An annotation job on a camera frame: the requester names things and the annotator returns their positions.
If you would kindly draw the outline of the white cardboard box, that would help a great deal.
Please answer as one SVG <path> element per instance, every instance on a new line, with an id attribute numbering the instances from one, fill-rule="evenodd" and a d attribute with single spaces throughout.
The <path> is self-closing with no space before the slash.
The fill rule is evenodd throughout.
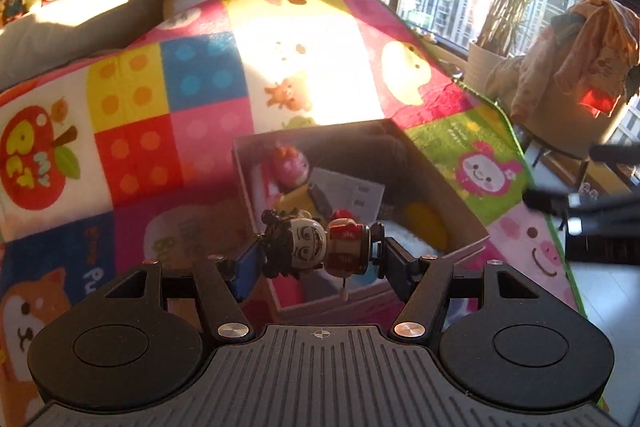
<path id="1" fill-rule="evenodd" d="M 267 209 L 306 210 L 321 223 L 346 212 L 364 225 L 381 222 L 409 254 L 461 260 L 480 251 L 488 232 L 436 167 L 390 120 L 282 129 L 241 136 L 232 148 L 253 229 Z M 282 323 L 352 321 L 400 303 L 375 267 L 343 281 L 318 270 L 299 280 L 260 283 Z"/>

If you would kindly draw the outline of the yellow pink cupcake toy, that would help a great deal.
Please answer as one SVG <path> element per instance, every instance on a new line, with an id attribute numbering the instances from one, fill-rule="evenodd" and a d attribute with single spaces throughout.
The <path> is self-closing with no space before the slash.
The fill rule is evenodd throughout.
<path id="1" fill-rule="evenodd" d="M 312 217 L 320 217 L 321 213 L 314 202 L 314 184 L 308 183 L 295 190 L 281 195 L 273 204 L 277 212 L 292 213 L 300 210 L 307 211 Z"/>

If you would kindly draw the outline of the round table with legs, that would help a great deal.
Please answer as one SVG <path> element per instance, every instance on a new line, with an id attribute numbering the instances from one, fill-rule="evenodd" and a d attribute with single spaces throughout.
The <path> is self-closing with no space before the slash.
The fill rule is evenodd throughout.
<path id="1" fill-rule="evenodd" d="M 627 110 L 627 104 L 616 105 L 611 116 L 600 113 L 593 117 L 584 106 L 560 100 L 541 102 L 536 112 L 524 124 L 518 123 L 525 136 L 525 147 L 536 142 L 539 154 L 552 152 L 579 162 L 573 188 L 578 192 L 584 183 L 591 159 L 589 152 L 595 145 L 603 145 L 614 134 Z"/>

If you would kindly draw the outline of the white battery charger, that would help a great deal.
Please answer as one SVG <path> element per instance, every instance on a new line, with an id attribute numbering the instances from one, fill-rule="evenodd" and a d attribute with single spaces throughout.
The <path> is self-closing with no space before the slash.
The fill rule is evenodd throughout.
<path id="1" fill-rule="evenodd" d="M 348 210 L 359 222 L 367 225 L 378 217 L 384 184 L 322 168 L 312 169 L 309 181 L 326 195 L 333 211 Z"/>

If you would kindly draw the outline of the colourful cartoon play mat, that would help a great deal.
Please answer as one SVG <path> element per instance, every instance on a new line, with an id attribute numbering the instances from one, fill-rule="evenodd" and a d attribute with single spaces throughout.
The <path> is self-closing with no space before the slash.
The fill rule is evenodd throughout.
<path id="1" fill-rule="evenodd" d="M 465 202 L 464 235 L 580 307 L 558 236 L 521 201 L 506 117 L 450 80 L 380 0 L 208 0 L 119 52 L 1 95 L 1 421 L 42 406 L 35 337 L 143 259 L 250 237 L 232 161 L 244 135 L 389 119 Z"/>

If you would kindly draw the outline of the pink pig figurine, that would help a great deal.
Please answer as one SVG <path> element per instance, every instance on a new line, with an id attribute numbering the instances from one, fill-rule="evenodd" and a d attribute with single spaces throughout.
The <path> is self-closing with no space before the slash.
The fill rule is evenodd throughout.
<path id="1" fill-rule="evenodd" d="M 273 176 L 285 191 L 293 191 L 307 183 L 310 166 L 304 153 L 293 145 L 277 144 L 271 152 Z"/>

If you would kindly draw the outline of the black-haired red doll figurine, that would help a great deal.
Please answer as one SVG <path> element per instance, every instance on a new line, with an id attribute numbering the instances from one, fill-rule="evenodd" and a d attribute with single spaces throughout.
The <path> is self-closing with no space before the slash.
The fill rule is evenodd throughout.
<path id="1" fill-rule="evenodd" d="M 373 232 L 349 212 L 334 213 L 325 225 L 306 210 L 265 210 L 260 245 L 265 255 L 262 273 L 268 279 L 300 279 L 316 270 L 346 282 L 367 272 Z"/>

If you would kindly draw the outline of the yellow ribbed corn toy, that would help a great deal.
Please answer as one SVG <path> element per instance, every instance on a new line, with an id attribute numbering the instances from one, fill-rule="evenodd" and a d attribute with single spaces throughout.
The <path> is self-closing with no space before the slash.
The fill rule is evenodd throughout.
<path id="1" fill-rule="evenodd" d="M 405 227 L 423 242 L 441 253 L 448 249 L 449 236 L 446 225 L 434 208 L 425 202 L 410 202 L 402 210 L 402 217 Z"/>

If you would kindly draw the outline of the blue packet in box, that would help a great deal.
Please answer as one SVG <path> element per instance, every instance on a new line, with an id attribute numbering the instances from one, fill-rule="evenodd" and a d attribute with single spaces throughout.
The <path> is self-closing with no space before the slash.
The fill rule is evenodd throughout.
<path id="1" fill-rule="evenodd" d="M 416 234 L 413 234 L 402 225 L 398 225 L 395 221 L 382 220 L 381 225 L 384 227 L 385 236 L 395 239 L 395 241 L 400 246 L 404 247 L 412 257 L 420 258 L 423 256 L 440 256 L 440 252 L 436 251 L 433 246 L 426 243 L 423 239 L 420 239 L 420 237 L 416 236 Z"/>

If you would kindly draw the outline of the grey sofa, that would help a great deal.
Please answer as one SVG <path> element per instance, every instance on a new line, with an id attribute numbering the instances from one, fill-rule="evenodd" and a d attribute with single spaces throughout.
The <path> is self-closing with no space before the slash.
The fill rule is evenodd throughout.
<path id="1" fill-rule="evenodd" d="M 1 29 L 1 89 L 126 48 L 205 0 L 56 0 Z"/>

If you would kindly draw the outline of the pink patterned clothes pile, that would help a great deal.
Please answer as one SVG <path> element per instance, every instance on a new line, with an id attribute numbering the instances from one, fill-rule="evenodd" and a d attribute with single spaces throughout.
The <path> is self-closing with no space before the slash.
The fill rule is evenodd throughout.
<path id="1" fill-rule="evenodd" d="M 522 124 L 552 87 L 575 95 L 592 116 L 610 116 L 638 66 L 638 15 L 615 0 L 579 0 L 552 18 L 526 54 L 490 72 L 486 96 Z"/>

